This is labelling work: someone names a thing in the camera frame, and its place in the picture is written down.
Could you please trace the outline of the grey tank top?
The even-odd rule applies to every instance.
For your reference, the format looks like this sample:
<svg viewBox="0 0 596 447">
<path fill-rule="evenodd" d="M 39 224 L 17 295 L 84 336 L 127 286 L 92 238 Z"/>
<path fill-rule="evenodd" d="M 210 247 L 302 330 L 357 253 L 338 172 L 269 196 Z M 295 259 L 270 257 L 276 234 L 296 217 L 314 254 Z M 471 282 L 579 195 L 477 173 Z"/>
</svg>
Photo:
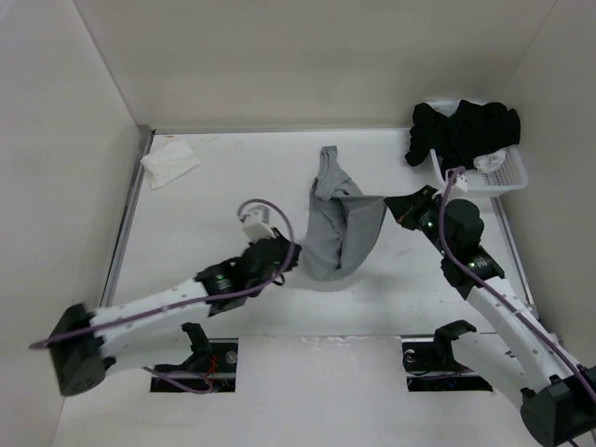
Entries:
<svg viewBox="0 0 596 447">
<path fill-rule="evenodd" d="M 341 168 L 335 146 L 319 152 L 300 265 L 315 281 L 354 274 L 372 252 L 386 218 L 383 196 L 365 195 Z"/>
</svg>

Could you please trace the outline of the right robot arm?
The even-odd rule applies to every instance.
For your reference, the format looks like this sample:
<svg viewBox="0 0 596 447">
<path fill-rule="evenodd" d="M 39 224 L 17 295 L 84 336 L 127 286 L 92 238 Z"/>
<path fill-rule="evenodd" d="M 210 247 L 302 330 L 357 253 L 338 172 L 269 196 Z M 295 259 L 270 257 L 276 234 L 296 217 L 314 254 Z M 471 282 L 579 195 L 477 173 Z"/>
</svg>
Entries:
<svg viewBox="0 0 596 447">
<path fill-rule="evenodd" d="M 431 186 L 385 200 L 401 227 L 438 250 L 448 284 L 481 314 L 505 345 L 499 351 L 458 320 L 435 331 L 432 358 L 442 368 L 469 368 L 505 396 L 542 446 L 573 443 L 595 428 L 595 370 L 565 351 L 515 294 L 498 262 L 481 246 L 478 207 L 448 200 Z"/>
</svg>

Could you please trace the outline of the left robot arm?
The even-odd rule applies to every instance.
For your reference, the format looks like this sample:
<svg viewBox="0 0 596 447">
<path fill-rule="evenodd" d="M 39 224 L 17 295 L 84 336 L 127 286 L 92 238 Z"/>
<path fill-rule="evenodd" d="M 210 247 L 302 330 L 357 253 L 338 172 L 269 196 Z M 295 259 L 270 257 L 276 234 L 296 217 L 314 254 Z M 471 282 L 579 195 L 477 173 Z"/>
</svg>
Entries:
<svg viewBox="0 0 596 447">
<path fill-rule="evenodd" d="M 171 373 L 203 377 L 212 347 L 202 319 L 242 307 L 269 285 L 283 286 L 301 251 L 276 233 L 148 297 L 95 310 L 69 306 L 47 343 L 61 395 L 80 395 L 132 369 L 163 380 Z"/>
</svg>

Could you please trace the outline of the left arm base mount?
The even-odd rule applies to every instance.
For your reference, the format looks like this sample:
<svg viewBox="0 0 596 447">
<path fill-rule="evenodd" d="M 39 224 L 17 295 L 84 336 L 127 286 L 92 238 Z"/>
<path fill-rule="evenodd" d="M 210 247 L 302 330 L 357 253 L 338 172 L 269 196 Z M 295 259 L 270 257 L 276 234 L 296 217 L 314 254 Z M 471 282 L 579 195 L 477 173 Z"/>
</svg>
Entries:
<svg viewBox="0 0 596 447">
<path fill-rule="evenodd" d="M 210 339 L 211 354 L 195 363 L 160 364 L 153 367 L 153 393 L 192 392 L 198 394 L 233 393 L 236 391 L 238 339 Z"/>
</svg>

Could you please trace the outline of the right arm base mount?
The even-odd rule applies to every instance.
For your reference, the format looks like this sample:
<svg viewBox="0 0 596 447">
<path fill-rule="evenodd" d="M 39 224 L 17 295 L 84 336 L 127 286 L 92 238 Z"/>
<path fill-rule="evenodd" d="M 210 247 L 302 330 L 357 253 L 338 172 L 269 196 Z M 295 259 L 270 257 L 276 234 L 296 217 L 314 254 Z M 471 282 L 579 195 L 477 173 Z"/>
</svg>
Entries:
<svg viewBox="0 0 596 447">
<path fill-rule="evenodd" d="M 411 392 L 493 392 L 478 374 L 453 359 L 441 359 L 431 336 L 402 337 L 402 367 Z"/>
</svg>

